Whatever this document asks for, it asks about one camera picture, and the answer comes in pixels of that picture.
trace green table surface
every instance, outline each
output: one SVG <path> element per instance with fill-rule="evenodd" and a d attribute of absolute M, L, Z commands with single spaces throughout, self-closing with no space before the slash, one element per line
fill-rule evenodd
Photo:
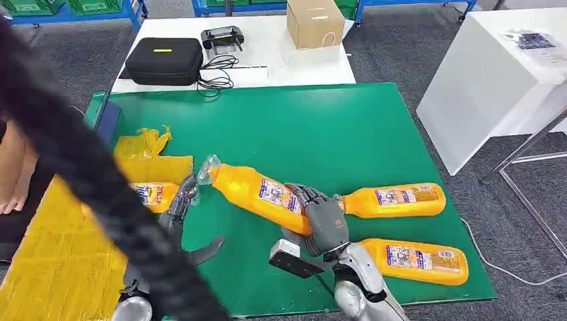
<path fill-rule="evenodd" d="M 95 96 L 91 108 L 97 108 Z M 395 84 L 353 84 L 224 90 L 214 102 L 195 91 L 114 94 L 121 107 L 114 138 L 139 128 L 171 127 L 164 154 L 193 155 L 196 171 L 208 154 L 230 165 L 256 168 L 280 182 L 299 182 L 329 195 L 361 187 L 434 182 L 443 186 Z M 469 264 L 461 286 L 385 277 L 401 304 L 495 297 L 473 244 L 447 192 L 434 217 L 359 219 L 347 215 L 351 241 L 369 237 L 459 248 Z M 234 316 L 336 310 L 317 279 L 303 280 L 268 264 L 279 226 L 240 209 L 211 186 L 191 207 L 182 246 L 190 250 L 226 237 L 200 266 Z M 332 276 L 324 276 L 332 284 Z"/>

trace cardboard box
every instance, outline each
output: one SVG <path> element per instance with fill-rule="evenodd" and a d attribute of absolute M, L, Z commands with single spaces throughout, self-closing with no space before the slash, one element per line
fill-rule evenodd
<path fill-rule="evenodd" d="M 344 18 L 333 0 L 288 0 L 288 31 L 298 49 L 338 45 Z"/>

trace human hand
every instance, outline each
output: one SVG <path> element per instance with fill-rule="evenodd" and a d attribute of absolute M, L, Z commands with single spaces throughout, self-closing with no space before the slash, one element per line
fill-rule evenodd
<path fill-rule="evenodd" d="M 11 185 L 7 184 L 6 187 L 1 189 L 0 215 L 10 214 L 13 210 L 21 211 L 27 200 L 29 182 L 35 172 L 37 155 L 28 143 L 25 142 L 24 144 L 23 157 L 19 159 L 19 176 L 16 182 Z"/>
<path fill-rule="evenodd" d="M 295 194 L 309 219 L 312 234 L 302 243 L 311 256 L 319 256 L 348 243 L 348 226 L 344 212 L 329 196 L 305 185 L 286 184 Z"/>

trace yellow cloth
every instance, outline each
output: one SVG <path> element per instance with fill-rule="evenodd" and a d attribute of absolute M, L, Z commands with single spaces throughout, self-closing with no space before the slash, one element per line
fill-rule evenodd
<path fill-rule="evenodd" d="M 116 160 L 130 181 L 181 183 L 193 158 L 159 156 L 169 139 L 168 128 L 120 137 Z M 109 320 L 125 268 L 126 258 L 55 177 L 0 287 L 0 321 Z"/>

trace gray carpet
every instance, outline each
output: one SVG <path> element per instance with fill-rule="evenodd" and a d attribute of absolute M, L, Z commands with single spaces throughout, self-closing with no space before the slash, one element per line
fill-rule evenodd
<path fill-rule="evenodd" d="M 188 0 L 150 2 L 151 17 L 189 17 Z M 364 25 L 346 38 L 346 51 L 358 82 L 396 82 L 416 125 L 437 164 L 445 186 L 462 217 L 468 220 L 479 246 L 493 263 L 529 281 L 567 271 L 567 262 L 503 180 L 480 185 L 479 178 L 525 136 L 492 138 L 455 176 L 450 177 L 416 117 L 421 97 L 459 25 L 458 13 L 440 5 L 366 9 Z M 32 44 L 44 56 L 72 103 L 84 109 L 93 91 L 115 77 L 134 34 L 127 21 L 45 25 Z M 34 29 L 22 29 L 32 38 Z M 551 134 L 534 152 L 567 150 L 563 134 Z M 512 178 L 567 241 L 567 168 L 562 160 L 514 165 Z M 406 307 L 411 320 L 565 320 L 567 279 L 533 287 L 487 267 L 499 298 L 492 301 Z M 264 318 L 269 321 L 345 320 L 339 313 Z"/>

